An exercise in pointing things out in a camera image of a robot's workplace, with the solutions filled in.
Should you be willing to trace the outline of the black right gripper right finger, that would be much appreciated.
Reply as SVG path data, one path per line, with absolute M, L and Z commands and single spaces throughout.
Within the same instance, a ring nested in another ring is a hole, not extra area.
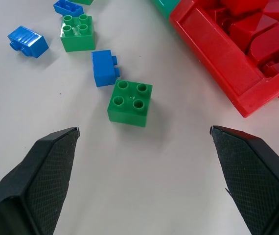
M 279 156 L 261 138 L 212 126 L 218 159 L 235 202 L 252 235 L 279 235 Z

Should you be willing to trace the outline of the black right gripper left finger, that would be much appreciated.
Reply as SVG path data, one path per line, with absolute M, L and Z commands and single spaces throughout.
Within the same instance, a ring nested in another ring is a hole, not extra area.
M 0 235 L 53 235 L 66 198 L 79 128 L 37 140 L 0 181 Z

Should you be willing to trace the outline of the green four-stud building block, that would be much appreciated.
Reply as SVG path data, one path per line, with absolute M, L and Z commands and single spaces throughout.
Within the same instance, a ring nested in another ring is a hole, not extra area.
M 145 127 L 153 86 L 117 80 L 108 105 L 111 122 Z
M 65 15 L 62 19 L 60 39 L 66 52 L 95 50 L 96 40 L 92 16 Z

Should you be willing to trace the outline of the red plastic bin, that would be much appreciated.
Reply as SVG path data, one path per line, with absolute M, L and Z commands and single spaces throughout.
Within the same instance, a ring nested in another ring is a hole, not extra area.
M 248 117 L 279 98 L 279 73 L 267 78 L 229 37 L 232 23 L 262 10 L 269 0 L 180 0 L 169 22 L 194 51 L 234 107 Z

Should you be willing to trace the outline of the blue two-stud building block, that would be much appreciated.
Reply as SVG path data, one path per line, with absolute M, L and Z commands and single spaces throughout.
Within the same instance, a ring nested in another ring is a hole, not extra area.
M 24 26 L 19 26 L 7 37 L 10 40 L 10 46 L 25 56 L 38 58 L 49 48 L 42 35 Z
M 92 52 L 93 75 L 97 87 L 115 84 L 120 77 L 116 56 L 110 50 Z

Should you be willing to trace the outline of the red rounded building block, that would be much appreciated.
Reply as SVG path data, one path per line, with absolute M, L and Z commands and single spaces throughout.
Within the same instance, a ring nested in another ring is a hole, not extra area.
M 279 24 L 253 39 L 248 56 L 257 67 L 279 58 Z

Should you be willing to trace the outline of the red sloped building block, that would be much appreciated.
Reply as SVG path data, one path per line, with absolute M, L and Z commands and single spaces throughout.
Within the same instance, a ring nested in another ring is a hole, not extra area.
M 246 53 L 256 36 L 278 24 L 278 20 L 258 12 L 232 23 L 229 37 L 242 52 Z

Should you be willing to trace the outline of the blue hollow building block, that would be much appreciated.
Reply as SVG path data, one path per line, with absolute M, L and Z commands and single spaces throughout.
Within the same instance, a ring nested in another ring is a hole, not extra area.
M 68 0 L 58 0 L 53 7 L 56 13 L 61 14 L 62 16 L 70 15 L 72 17 L 78 17 L 84 14 L 82 6 Z

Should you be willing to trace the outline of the green plastic bin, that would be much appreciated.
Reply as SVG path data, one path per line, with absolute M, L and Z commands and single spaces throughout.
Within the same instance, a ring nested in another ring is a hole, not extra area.
M 180 2 L 180 0 L 151 0 L 165 19 L 168 19 L 171 12 Z

